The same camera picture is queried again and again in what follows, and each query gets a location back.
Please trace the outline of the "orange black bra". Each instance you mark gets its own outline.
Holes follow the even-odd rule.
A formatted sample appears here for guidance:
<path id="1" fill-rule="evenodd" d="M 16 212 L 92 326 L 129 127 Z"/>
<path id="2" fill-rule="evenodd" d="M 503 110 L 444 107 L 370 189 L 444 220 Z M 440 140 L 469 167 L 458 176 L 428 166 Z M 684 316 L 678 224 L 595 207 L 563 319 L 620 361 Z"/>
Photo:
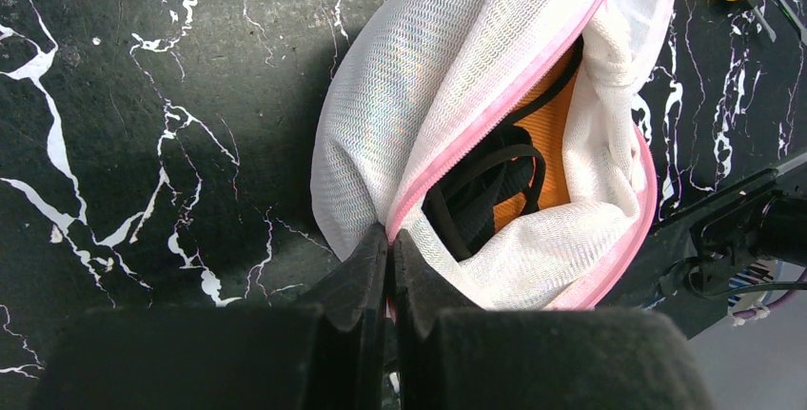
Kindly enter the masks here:
<path id="1" fill-rule="evenodd" d="M 457 262 L 470 259 L 496 232 L 495 208 L 523 198 L 518 216 L 540 210 L 547 163 L 520 122 L 556 100 L 581 65 L 583 41 L 548 88 L 511 111 L 427 192 L 423 213 Z"/>

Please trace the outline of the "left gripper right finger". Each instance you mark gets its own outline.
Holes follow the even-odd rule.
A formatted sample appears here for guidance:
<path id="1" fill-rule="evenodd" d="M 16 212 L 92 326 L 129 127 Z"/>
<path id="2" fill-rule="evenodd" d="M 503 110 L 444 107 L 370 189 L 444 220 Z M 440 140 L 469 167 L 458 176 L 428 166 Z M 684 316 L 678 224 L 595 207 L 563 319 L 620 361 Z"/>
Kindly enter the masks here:
<path id="1" fill-rule="evenodd" d="M 710 409 L 685 337 L 641 309 L 487 311 L 391 247 L 405 409 Z"/>

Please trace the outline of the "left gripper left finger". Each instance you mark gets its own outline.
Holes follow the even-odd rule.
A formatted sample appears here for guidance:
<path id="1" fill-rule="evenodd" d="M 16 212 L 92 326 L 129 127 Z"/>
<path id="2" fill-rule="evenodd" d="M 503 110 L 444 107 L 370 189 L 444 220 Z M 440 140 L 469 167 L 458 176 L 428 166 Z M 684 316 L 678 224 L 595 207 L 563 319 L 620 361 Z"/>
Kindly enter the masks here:
<path id="1" fill-rule="evenodd" d="M 388 243 L 280 306 L 110 309 L 61 336 L 32 409 L 378 409 Z"/>

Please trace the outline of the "white round mesh laundry bag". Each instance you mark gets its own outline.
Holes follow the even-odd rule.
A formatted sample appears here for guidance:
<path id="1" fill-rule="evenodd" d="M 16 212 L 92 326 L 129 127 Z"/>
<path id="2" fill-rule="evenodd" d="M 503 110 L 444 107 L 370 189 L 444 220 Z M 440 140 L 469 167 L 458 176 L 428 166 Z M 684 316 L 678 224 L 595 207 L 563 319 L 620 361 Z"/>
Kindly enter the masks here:
<path id="1" fill-rule="evenodd" d="M 632 118 L 675 0 L 386 0 L 332 80 L 311 171 L 336 256 L 365 232 L 407 231 L 426 262 L 486 309 L 588 309 L 634 260 L 656 173 Z M 511 221 L 457 261 L 423 213 L 427 191 L 576 41 L 561 127 L 569 199 Z"/>

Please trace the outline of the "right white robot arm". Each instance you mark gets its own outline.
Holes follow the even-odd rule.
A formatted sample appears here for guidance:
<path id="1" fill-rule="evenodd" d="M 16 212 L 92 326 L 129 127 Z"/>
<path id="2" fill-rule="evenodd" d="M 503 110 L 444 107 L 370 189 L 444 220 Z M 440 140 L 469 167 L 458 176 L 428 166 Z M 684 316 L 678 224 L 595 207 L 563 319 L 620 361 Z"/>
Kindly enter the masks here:
<path id="1" fill-rule="evenodd" d="M 768 291 L 804 291 L 805 281 L 731 288 L 729 280 L 760 259 L 806 266 L 806 197 L 773 190 L 722 207 L 695 223 L 696 255 L 687 260 L 684 287 L 702 299 Z"/>

